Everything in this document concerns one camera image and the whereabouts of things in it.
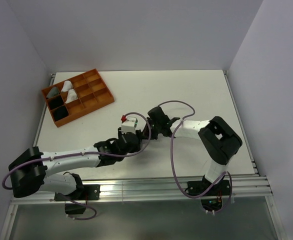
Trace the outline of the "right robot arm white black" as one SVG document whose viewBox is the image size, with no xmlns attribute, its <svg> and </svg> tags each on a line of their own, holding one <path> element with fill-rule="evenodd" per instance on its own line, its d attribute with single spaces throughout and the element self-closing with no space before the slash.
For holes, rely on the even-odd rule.
<svg viewBox="0 0 293 240">
<path fill-rule="evenodd" d="M 218 179 L 227 172 L 230 160 L 243 145 L 239 135 L 220 116 L 215 116 L 211 120 L 169 118 L 160 106 L 152 108 L 147 114 L 151 126 L 151 139 L 157 139 L 159 134 L 170 137 L 170 161 L 175 178 L 177 175 L 174 165 L 174 139 L 188 138 L 202 142 L 211 158 L 204 175 L 203 190 L 208 195 L 214 195 L 221 187 Z"/>
</svg>

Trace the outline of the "aluminium frame rail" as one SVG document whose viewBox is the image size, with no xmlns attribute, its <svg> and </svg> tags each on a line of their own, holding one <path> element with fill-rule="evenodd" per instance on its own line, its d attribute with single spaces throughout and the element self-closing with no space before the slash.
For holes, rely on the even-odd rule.
<svg viewBox="0 0 293 240">
<path fill-rule="evenodd" d="M 232 126 L 246 139 L 246 134 L 238 109 L 230 89 L 226 73 L 223 70 L 150 70 L 150 71 L 101 71 L 115 96 L 115 110 L 124 104 L 125 86 L 134 81 L 149 89 L 158 84 L 163 89 L 166 84 L 172 86 L 175 97 L 196 107 L 197 116 L 207 116 L 216 111 L 225 116 Z M 240 240 L 285 240 L 287 234 L 275 204 L 274 195 L 266 176 L 260 176 L 247 142 L 231 165 L 233 194 L 231 204 L 221 213 L 209 216 L 202 212 L 189 212 L 193 221 L 206 222 L 215 226 L 219 219 L 228 223 L 221 230 L 226 239 Z M 161 169 L 155 173 L 155 166 L 148 164 L 138 171 L 136 166 L 122 166 L 113 177 L 108 177 L 108 170 L 93 173 L 83 169 L 86 184 L 100 185 L 100 198 L 95 205 L 119 203 L 121 207 L 138 203 L 163 203 L 166 206 L 175 201 L 191 200 L 178 190 L 168 167 L 169 160 L 157 164 Z M 45 205 L 57 206 L 54 195 L 39 192 L 26 198 L 12 198 L 1 233 L 1 239 L 12 239 L 18 231 L 18 225 L 30 221 L 35 213 Z"/>
</svg>

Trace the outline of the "grey rolled sock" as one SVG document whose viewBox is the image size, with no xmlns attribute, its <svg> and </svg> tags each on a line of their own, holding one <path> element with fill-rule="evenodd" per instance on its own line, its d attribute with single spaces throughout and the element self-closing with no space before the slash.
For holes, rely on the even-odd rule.
<svg viewBox="0 0 293 240">
<path fill-rule="evenodd" d="M 46 95 L 46 99 L 50 99 L 50 98 L 53 98 L 53 97 L 55 97 L 55 96 L 58 96 L 60 94 L 60 91 L 59 91 L 59 89 L 56 87 L 56 86 L 54 86 L 54 87 L 52 87 L 51 89 L 50 89 L 50 91 L 47 93 L 47 95 Z"/>
</svg>

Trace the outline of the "upper white rolled sock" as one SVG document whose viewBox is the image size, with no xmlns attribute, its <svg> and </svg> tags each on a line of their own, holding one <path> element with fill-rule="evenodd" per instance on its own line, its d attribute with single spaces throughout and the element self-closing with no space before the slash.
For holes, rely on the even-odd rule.
<svg viewBox="0 0 293 240">
<path fill-rule="evenodd" d="M 71 89 L 73 89 L 73 85 L 72 85 L 71 81 L 70 80 L 64 81 L 61 92 L 65 93 L 65 92 L 70 91 Z"/>
</svg>

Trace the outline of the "orange compartment tray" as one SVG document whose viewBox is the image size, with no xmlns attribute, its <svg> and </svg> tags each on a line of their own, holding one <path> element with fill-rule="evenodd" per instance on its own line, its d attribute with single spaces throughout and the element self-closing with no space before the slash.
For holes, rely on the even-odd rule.
<svg viewBox="0 0 293 240">
<path fill-rule="evenodd" d="M 43 88 L 41 93 L 58 128 L 115 101 L 95 68 Z"/>
</svg>

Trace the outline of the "white rolled sock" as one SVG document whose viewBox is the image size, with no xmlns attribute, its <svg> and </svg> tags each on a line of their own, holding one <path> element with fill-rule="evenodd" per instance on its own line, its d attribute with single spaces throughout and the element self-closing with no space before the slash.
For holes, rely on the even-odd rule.
<svg viewBox="0 0 293 240">
<path fill-rule="evenodd" d="M 64 81 L 61 92 L 65 93 L 65 92 L 70 91 L 71 89 L 73 89 L 73 85 L 72 85 L 71 81 L 70 80 Z"/>
<path fill-rule="evenodd" d="M 76 91 L 74 89 L 71 89 L 67 92 L 67 97 L 66 97 L 65 103 L 68 104 L 68 103 L 71 103 L 77 99 L 78 99 L 78 95 L 77 95 Z"/>
</svg>

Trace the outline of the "lower white rolled sock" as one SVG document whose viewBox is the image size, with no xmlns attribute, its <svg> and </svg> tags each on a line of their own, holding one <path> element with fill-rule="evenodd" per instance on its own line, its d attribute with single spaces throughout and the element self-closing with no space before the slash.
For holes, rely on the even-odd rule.
<svg viewBox="0 0 293 240">
<path fill-rule="evenodd" d="M 78 95 L 77 95 L 76 91 L 74 89 L 71 89 L 67 92 L 67 97 L 66 97 L 65 103 L 68 104 L 68 103 L 71 103 L 77 99 L 78 99 Z"/>
</svg>

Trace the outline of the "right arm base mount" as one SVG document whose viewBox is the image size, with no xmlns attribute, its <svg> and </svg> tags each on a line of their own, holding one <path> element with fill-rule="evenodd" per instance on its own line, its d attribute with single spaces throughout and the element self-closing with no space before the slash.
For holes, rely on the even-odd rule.
<svg viewBox="0 0 293 240">
<path fill-rule="evenodd" d="M 211 183 L 203 178 L 202 180 L 188 181 L 187 188 L 184 190 L 191 196 L 200 195 L 204 192 Z M 217 184 L 215 184 L 206 194 L 205 197 L 223 197 L 229 196 L 231 192 L 231 183 L 229 180 L 222 178 Z"/>
</svg>

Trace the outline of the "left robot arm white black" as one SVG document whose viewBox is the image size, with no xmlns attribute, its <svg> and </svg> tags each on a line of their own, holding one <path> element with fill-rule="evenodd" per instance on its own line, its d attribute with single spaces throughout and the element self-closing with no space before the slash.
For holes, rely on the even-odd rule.
<svg viewBox="0 0 293 240">
<path fill-rule="evenodd" d="M 36 192 L 53 192 L 58 197 L 80 199 L 86 187 L 79 174 L 71 170 L 99 168 L 114 165 L 142 149 L 143 133 L 140 130 L 124 132 L 118 129 L 117 138 L 100 141 L 81 150 L 41 152 L 31 147 L 9 167 L 9 178 L 15 198 L 24 198 Z"/>
</svg>

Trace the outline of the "black sock with white stripes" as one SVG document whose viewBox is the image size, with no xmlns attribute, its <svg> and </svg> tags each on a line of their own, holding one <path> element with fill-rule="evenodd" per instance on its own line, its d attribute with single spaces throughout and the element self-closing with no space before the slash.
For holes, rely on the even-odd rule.
<svg viewBox="0 0 293 240">
<path fill-rule="evenodd" d="M 64 105 L 63 98 L 61 95 L 58 95 L 56 97 L 52 97 L 48 99 L 48 107 L 50 110 L 54 110 L 58 107 L 61 107 Z"/>
</svg>

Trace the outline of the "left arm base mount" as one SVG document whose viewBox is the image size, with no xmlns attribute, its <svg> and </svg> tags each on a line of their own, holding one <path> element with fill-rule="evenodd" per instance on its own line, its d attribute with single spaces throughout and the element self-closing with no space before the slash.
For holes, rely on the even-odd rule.
<svg viewBox="0 0 293 240">
<path fill-rule="evenodd" d="M 90 201 L 97 201 L 100 198 L 100 185 L 89 184 L 77 188 L 74 192 L 63 195 L 62 193 L 54 194 L 55 202 L 64 202 L 64 212 L 67 217 L 75 220 L 84 221 L 94 218 L 97 210 L 89 205 Z M 89 217 L 80 217 L 86 210 L 92 210 L 93 215 Z"/>
</svg>

